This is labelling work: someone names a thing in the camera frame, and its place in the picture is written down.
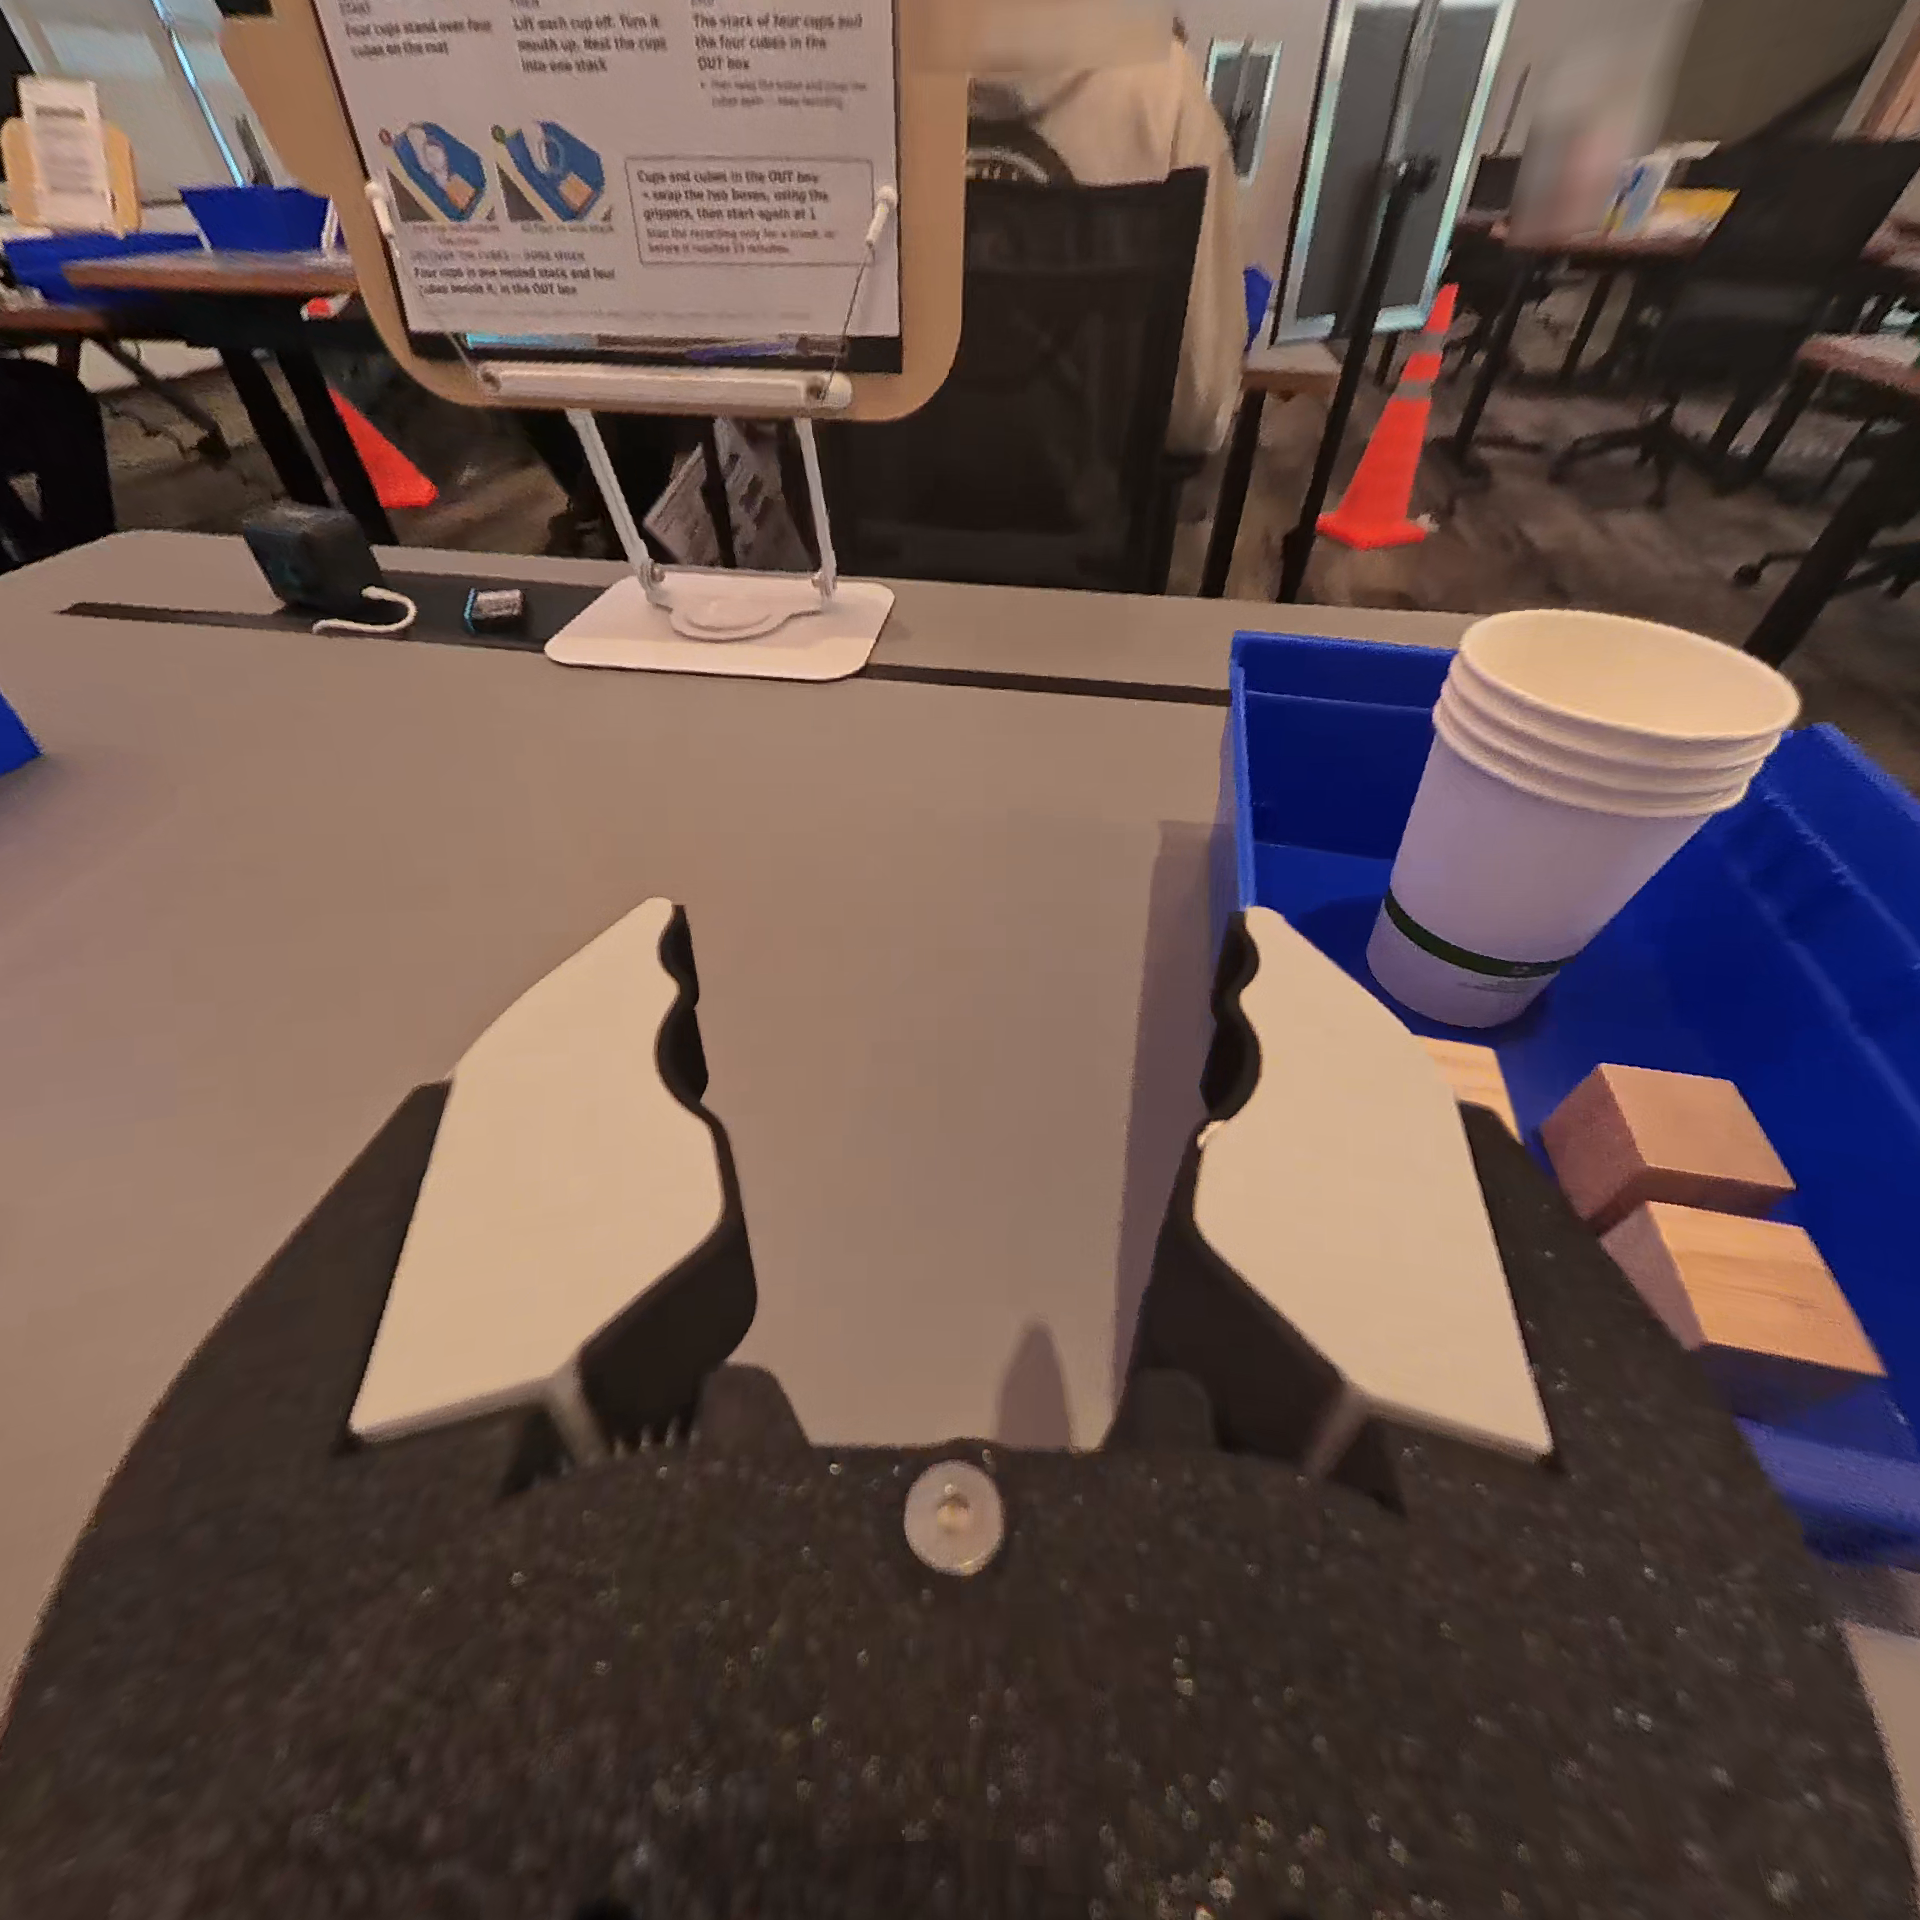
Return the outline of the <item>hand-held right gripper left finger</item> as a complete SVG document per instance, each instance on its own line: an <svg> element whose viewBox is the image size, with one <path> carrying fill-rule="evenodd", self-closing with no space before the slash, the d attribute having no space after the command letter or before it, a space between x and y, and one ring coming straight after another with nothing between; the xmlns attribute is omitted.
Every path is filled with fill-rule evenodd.
<svg viewBox="0 0 1920 1920"><path fill-rule="evenodd" d="M532 1410L587 1463L688 1420L759 1302L706 1087L688 914L648 899L455 1064L352 1438Z"/></svg>

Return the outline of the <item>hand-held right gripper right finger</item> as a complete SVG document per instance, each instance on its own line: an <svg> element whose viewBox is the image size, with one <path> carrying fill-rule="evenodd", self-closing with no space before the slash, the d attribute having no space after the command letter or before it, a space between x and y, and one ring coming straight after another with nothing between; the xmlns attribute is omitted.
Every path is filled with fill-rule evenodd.
<svg viewBox="0 0 1920 1920"><path fill-rule="evenodd" d="M1233 914L1204 1118L1144 1290L1135 1375L1230 1452L1355 1475L1398 1427L1552 1455L1468 1118L1430 1050L1272 908Z"/></svg>

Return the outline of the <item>wooden cube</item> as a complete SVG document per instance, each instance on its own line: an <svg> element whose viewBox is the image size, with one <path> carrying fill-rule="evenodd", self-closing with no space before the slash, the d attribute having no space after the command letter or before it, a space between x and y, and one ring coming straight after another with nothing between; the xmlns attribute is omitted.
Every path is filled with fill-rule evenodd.
<svg viewBox="0 0 1920 1920"><path fill-rule="evenodd" d="M1540 1138L1596 1235L1646 1204L1768 1216L1796 1190L1744 1095L1719 1077L1602 1063L1543 1119Z"/></svg>
<svg viewBox="0 0 1920 1920"><path fill-rule="evenodd" d="M1738 1416L1788 1424L1889 1379L1817 1246L1793 1223L1650 1203L1601 1247Z"/></svg>
<svg viewBox="0 0 1920 1920"><path fill-rule="evenodd" d="M1480 1043L1419 1038L1462 1107L1486 1109L1519 1141L1523 1130L1497 1054Z"/></svg>

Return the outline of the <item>white document stand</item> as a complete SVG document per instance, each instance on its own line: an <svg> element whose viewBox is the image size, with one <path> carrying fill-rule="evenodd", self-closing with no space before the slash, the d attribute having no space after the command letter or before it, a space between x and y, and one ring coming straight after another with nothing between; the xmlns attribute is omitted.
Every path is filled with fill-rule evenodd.
<svg viewBox="0 0 1920 1920"><path fill-rule="evenodd" d="M896 607L896 590L842 573L815 421L850 407L854 381L826 367L614 365L537 352L468 356L486 400L561 410L607 492L631 581L608 587L545 653L555 664L731 682L848 682L865 670ZM600 413L750 415L794 424L818 562L810 573L665 566L617 482Z"/></svg>

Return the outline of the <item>printed paper sheet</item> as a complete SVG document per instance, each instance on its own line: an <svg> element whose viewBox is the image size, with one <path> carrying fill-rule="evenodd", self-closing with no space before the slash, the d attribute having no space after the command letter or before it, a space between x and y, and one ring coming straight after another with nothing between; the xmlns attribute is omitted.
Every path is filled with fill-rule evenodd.
<svg viewBox="0 0 1920 1920"><path fill-rule="evenodd" d="M640 522L665 564L812 571L816 557L786 501L775 428L699 422Z"/></svg>

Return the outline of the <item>orange traffic cone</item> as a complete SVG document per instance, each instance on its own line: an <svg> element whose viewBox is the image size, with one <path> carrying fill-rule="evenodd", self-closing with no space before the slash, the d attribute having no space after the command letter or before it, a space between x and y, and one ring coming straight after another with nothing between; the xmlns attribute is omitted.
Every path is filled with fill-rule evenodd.
<svg viewBox="0 0 1920 1920"><path fill-rule="evenodd" d="M327 396L369 471L380 507L418 511L439 504L436 482L394 438L394 400L406 400L411 387L372 332L362 300L310 296L303 301L303 322L320 332L318 363Z"/></svg>
<svg viewBox="0 0 1920 1920"><path fill-rule="evenodd" d="M1455 316L1457 284L1447 282L1435 292L1425 332L1409 350L1399 383L1377 421L1344 496L1330 511L1319 514L1319 536L1360 552L1427 542L1434 522L1415 516L1410 499Z"/></svg>

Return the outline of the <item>black tripod stand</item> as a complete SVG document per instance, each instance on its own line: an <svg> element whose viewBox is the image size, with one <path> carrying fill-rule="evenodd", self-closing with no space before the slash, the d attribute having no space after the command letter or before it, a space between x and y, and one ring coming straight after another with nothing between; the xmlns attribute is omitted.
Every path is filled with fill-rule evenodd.
<svg viewBox="0 0 1920 1920"><path fill-rule="evenodd" d="M1338 456L1354 419L1360 375L1364 372L1368 352L1377 336L1385 286L1402 251L1409 213L1430 192L1435 172L1438 159L1427 154L1404 156L1384 167L1372 248L1343 322L1347 350L1340 360L1323 434L1313 459L1302 514L1280 544L1278 600L1283 603L1297 603L1303 594L1305 573L1319 536L1319 516L1328 504Z"/></svg>

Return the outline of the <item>wooden table with black legs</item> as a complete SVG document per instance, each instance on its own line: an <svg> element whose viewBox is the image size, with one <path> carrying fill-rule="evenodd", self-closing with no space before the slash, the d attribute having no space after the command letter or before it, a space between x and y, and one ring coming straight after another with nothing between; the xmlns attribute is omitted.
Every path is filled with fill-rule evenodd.
<svg viewBox="0 0 1920 1920"><path fill-rule="evenodd" d="M329 400L320 332L303 322L310 296L360 296L351 261L199 248L90 259L64 275L79 295L124 301L9 307L4 347L57 347L70 372L79 371L83 344L218 352L279 492L303 504L347 510L377 546L398 542Z"/></svg>
<svg viewBox="0 0 1920 1920"><path fill-rule="evenodd" d="M1915 526L1919 514L1915 350L1863 333L1816 336L1795 356L1791 396L1810 392L1823 376L1863 387L1879 421L1889 422L1889 436L1814 546L1795 556L1793 576L1748 634L1744 652L1764 664L1783 664L1835 596L1871 584L1884 584L1892 596L1915 587L1915 535L1884 542L1889 531Z"/></svg>

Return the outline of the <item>black office chair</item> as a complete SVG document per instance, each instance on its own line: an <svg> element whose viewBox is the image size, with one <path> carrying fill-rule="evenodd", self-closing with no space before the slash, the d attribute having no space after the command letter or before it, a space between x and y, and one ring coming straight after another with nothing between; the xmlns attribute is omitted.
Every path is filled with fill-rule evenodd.
<svg viewBox="0 0 1920 1920"><path fill-rule="evenodd" d="M1860 275L1915 167L1913 136L1764 148L1654 307L1640 356L1646 413L1574 438L1547 477L1561 484L1578 464L1633 451L1654 469L1658 507L1680 467L1729 479L1740 432Z"/></svg>

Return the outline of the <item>metal framed glass panel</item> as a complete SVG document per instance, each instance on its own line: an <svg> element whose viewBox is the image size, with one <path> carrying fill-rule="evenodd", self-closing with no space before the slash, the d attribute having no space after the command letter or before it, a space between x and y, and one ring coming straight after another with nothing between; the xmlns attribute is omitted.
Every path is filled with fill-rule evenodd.
<svg viewBox="0 0 1920 1920"><path fill-rule="evenodd" d="M1399 163L1422 178L1399 228L1379 332L1419 327L1449 255L1496 96L1511 3L1335 3L1270 343L1344 340Z"/></svg>

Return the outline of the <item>instruction sheet on board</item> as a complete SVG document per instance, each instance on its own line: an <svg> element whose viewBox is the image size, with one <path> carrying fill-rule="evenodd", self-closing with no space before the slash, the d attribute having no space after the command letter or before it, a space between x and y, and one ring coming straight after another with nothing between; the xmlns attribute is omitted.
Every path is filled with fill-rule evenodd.
<svg viewBox="0 0 1920 1920"><path fill-rule="evenodd" d="M320 192L340 218L356 290L394 360L431 392L489 412L466 367L472 355L435 356L411 343L403 322L394 263L384 248L369 167L360 159L327 45L318 3L220 5L223 48L248 102L295 181ZM816 421L887 422L916 412L945 381L963 319L966 131L967 85L940 71L926 51L931 5L896 5L899 26L899 190L904 363L895 375L842 372L854 381L850 407ZM713 363L690 356L615 359L614 365ZM555 407L513 410L521 413ZM614 412L607 415L688 415Z"/></svg>

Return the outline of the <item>printed instruction sheet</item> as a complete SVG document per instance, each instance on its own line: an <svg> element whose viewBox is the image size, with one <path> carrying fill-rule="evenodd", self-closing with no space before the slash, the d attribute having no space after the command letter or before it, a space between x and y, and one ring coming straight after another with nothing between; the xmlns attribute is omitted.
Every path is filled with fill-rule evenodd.
<svg viewBox="0 0 1920 1920"><path fill-rule="evenodd" d="M884 3L327 3L435 356L904 363Z"/></svg>

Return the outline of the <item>wooden leaflet holder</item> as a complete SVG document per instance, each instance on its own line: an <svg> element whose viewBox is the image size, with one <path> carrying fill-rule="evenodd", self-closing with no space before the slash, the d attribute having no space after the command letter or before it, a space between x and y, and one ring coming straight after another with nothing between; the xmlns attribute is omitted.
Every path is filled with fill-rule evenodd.
<svg viewBox="0 0 1920 1920"><path fill-rule="evenodd" d="M128 135L91 80L23 75L2 125L14 218L41 234L128 236L143 223Z"/></svg>

